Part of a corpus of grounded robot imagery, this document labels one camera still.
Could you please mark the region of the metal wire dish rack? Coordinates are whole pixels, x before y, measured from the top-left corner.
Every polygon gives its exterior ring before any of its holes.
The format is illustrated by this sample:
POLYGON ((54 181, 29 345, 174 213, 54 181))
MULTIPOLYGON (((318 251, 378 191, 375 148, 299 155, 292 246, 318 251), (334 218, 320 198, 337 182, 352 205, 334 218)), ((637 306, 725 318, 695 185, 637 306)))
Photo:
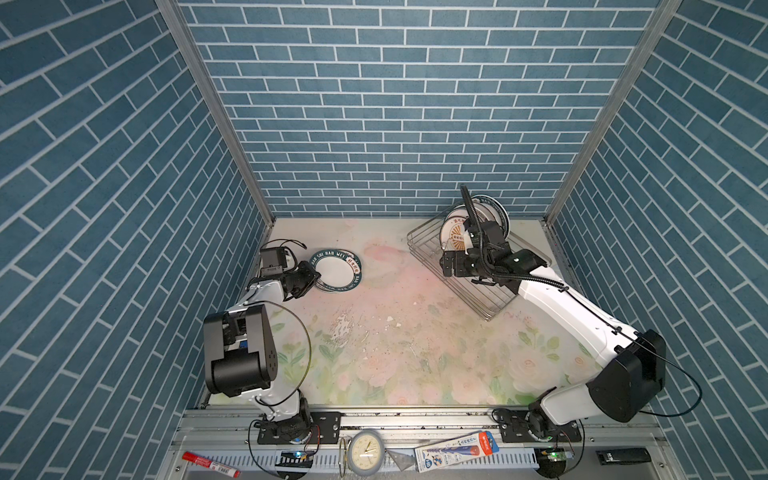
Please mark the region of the metal wire dish rack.
POLYGON ((476 198, 422 223, 407 235, 411 253, 472 310, 492 319, 516 296, 521 282, 551 259, 510 231, 504 213, 476 198))

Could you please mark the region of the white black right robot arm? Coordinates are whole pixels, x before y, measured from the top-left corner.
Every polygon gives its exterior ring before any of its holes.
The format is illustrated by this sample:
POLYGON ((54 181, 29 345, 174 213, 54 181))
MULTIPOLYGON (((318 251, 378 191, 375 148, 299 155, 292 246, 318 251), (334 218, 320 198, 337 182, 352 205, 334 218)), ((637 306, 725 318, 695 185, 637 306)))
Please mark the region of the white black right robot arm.
POLYGON ((654 330, 640 332, 597 307, 566 284, 539 255, 494 248, 446 250, 440 259, 446 277, 509 289, 555 320, 599 366, 589 379, 554 387, 528 407, 530 435, 547 441, 561 427, 605 415, 627 423, 666 383, 666 343, 654 330))

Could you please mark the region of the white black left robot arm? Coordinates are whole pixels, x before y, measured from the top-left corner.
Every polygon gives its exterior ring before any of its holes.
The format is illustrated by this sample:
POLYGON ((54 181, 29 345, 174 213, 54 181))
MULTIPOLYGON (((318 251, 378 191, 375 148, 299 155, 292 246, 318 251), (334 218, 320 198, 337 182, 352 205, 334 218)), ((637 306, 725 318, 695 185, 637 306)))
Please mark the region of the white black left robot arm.
POLYGON ((307 261, 249 282, 243 296, 203 322, 204 378, 208 391, 246 399, 261 411, 256 427, 265 442, 299 444, 313 432, 308 401, 278 383, 279 354, 269 319, 304 296, 320 274, 307 261))

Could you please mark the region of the rear plate in rack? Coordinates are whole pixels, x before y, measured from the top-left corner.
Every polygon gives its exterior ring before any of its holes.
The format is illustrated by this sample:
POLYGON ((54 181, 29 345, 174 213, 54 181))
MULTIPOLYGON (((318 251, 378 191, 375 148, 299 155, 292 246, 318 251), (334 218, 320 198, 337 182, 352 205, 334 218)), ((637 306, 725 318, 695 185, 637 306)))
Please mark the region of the rear plate in rack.
POLYGON ((485 194, 474 195, 473 200, 485 205, 494 212, 496 222, 502 227, 504 236, 508 236, 510 233, 510 220, 508 212, 503 207, 503 205, 498 200, 485 194))

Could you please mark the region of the blue white toothpaste box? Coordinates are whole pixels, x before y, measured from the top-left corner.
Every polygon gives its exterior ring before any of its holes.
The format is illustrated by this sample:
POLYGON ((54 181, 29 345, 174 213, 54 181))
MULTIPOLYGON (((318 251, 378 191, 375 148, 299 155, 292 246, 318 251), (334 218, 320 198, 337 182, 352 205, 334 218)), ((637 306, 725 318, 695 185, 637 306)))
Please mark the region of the blue white toothpaste box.
POLYGON ((488 457, 498 451, 499 447, 490 431, 477 431, 416 448, 416 470, 423 473, 442 469, 488 457))

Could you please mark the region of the round white dial timer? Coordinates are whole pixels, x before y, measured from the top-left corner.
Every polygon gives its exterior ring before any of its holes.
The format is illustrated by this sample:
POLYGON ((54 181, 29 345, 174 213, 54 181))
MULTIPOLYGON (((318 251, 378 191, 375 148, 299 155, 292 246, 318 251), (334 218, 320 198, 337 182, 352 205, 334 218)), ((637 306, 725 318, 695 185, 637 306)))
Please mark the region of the round white dial timer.
POLYGON ((347 466, 361 477, 376 474, 384 462, 386 448, 379 433, 375 430, 361 430, 349 442, 347 447, 347 466))

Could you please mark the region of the red marker pen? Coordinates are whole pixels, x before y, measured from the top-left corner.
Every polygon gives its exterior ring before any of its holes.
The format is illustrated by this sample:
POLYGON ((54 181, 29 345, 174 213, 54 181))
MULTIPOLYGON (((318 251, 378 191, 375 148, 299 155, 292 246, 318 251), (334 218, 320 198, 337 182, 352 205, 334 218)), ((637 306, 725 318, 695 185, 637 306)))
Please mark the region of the red marker pen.
POLYGON ((211 460, 206 457, 202 457, 192 452, 184 452, 182 459, 194 465, 215 471, 230 478, 236 479, 241 474, 241 472, 234 467, 225 465, 221 462, 211 460))

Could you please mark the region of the aluminium front rail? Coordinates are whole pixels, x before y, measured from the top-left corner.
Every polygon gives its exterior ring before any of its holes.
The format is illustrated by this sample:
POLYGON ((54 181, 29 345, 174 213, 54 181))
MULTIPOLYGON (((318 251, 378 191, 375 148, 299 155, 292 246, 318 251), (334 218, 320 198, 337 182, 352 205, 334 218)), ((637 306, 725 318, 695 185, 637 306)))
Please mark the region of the aluminium front rail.
POLYGON ((320 440, 308 444, 263 445, 248 408, 188 410, 163 459, 161 479, 218 479, 220 473, 182 459, 184 452, 238 469, 242 479, 356 479, 347 466, 350 440, 361 430, 375 430, 386 454, 376 479, 681 479, 683 469, 653 418, 620 424, 605 417, 572 422, 558 440, 541 443, 529 436, 522 409, 510 425, 500 425, 489 407, 337 407, 315 406, 320 440), (448 468, 420 473, 414 450, 477 431, 490 431, 499 451, 448 468), (596 451, 645 448, 650 463, 599 463, 596 451))

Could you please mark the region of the black device on rail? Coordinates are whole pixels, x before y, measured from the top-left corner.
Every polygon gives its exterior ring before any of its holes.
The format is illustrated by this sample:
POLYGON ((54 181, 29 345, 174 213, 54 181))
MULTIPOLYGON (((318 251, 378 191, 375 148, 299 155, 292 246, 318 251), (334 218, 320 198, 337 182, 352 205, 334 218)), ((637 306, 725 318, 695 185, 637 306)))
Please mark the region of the black device on rail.
POLYGON ((613 448, 597 450, 598 461, 603 466, 608 465, 638 465, 651 462, 651 456, 645 448, 613 448))

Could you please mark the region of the aluminium corner post left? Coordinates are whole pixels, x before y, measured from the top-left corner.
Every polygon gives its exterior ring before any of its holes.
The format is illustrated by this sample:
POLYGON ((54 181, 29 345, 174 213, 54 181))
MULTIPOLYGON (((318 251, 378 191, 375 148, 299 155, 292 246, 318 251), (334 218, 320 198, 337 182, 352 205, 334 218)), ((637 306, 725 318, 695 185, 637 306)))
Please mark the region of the aluminium corner post left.
POLYGON ((224 140, 235 166, 243 178, 255 205, 268 228, 275 223, 275 217, 261 191, 246 153, 237 137, 234 126, 218 94, 211 75, 205 65, 190 27, 177 1, 157 0, 156 5, 174 39, 190 74, 205 101, 214 123, 224 140))

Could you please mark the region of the aluminium corner post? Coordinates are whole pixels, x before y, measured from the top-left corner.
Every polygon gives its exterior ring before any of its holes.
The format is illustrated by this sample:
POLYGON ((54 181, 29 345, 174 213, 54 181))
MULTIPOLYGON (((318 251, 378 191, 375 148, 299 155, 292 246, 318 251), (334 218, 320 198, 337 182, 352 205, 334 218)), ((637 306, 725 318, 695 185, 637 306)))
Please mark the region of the aluminium corner post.
POLYGON ((255 205, 268 228, 275 223, 275 217, 261 191, 246 153, 237 137, 234 126, 218 94, 211 75, 205 65, 190 27, 177 1, 157 0, 156 5, 174 39, 190 74, 205 101, 214 123, 224 140, 235 166, 243 178, 255 205))
POLYGON ((640 39, 629 55, 626 65, 616 80, 604 106, 597 115, 590 132, 575 156, 574 161, 563 183, 557 191, 554 200, 548 207, 543 223, 552 228, 568 198, 574 191, 579 179, 589 166, 598 146, 604 139, 611 123, 616 118, 620 108, 635 85, 643 67, 649 60, 663 33, 669 26, 674 14, 678 11, 681 0, 661 0, 646 25, 640 39))

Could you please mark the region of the aluminium corner post right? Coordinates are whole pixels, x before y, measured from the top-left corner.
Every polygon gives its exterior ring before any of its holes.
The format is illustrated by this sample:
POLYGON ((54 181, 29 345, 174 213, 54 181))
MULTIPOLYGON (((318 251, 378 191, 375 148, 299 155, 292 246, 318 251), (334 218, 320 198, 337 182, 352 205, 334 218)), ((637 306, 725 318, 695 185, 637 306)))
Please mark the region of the aluminium corner post right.
POLYGON ((554 200, 548 207, 543 223, 552 228, 568 198, 574 191, 579 179, 589 166, 598 146, 604 139, 611 123, 616 118, 620 108, 635 85, 643 67, 649 60, 663 33, 669 26, 674 14, 678 11, 681 0, 661 0, 646 25, 640 39, 629 55, 626 65, 616 80, 604 106, 597 115, 590 132, 575 156, 574 161, 563 183, 557 191, 554 200))

